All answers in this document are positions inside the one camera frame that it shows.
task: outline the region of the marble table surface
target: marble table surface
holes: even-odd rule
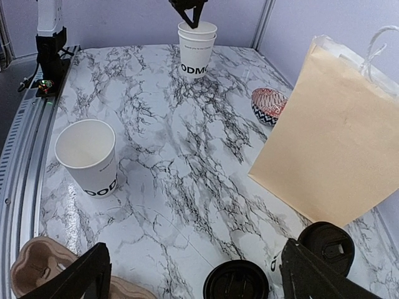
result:
[[[309,221],[248,178],[270,134],[251,111],[251,93],[289,95],[281,76],[252,49],[215,47],[209,73],[188,82],[173,45],[79,52],[57,111],[42,187],[40,235],[77,254],[97,242],[113,275],[158,298],[202,298],[217,265],[246,259],[266,272],[288,237]],[[85,118],[117,133],[119,186],[91,199],[56,161],[54,143]],[[362,264],[358,284],[399,298],[399,263],[378,212],[345,230]],[[269,298],[282,298],[273,288]]]

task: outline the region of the twisted paper handle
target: twisted paper handle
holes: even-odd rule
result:
[[[398,31],[399,32],[399,27],[398,26],[384,26],[382,27],[380,30],[378,30],[373,38],[371,39],[369,45],[368,45],[368,49],[367,49],[367,55],[366,58],[364,60],[364,62],[361,64],[360,66],[360,73],[365,77],[365,75],[367,74],[368,79],[372,82],[372,61],[376,56],[379,56],[387,47],[387,44],[383,44],[378,50],[376,50],[373,54],[372,54],[372,48],[373,45],[375,43],[375,41],[377,40],[377,38],[383,34],[385,31]]]

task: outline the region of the metal rail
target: metal rail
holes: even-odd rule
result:
[[[68,48],[74,54],[78,50],[79,46]],[[37,78],[41,78],[40,70],[33,82]],[[37,236],[39,230],[42,180],[58,98],[37,98],[36,91],[30,88],[25,93],[0,156],[0,293],[3,299],[15,298],[9,278],[11,265],[21,247]]]

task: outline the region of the decorative plate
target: decorative plate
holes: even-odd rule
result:
[[[279,93],[277,90],[258,88],[252,93],[252,110],[259,121],[274,126],[277,123],[287,100],[287,97]]]

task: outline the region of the paper cup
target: paper cup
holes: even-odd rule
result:
[[[181,22],[178,25],[179,31],[189,39],[212,39],[216,35],[218,28],[216,25],[209,22],[199,22],[196,29],[192,29],[186,22]]]
[[[64,129],[55,157],[89,196],[105,198],[117,186],[116,136],[107,123],[81,120]]]
[[[180,72],[189,78],[202,78],[208,70],[212,49],[216,36],[207,40],[196,40],[180,37]]]

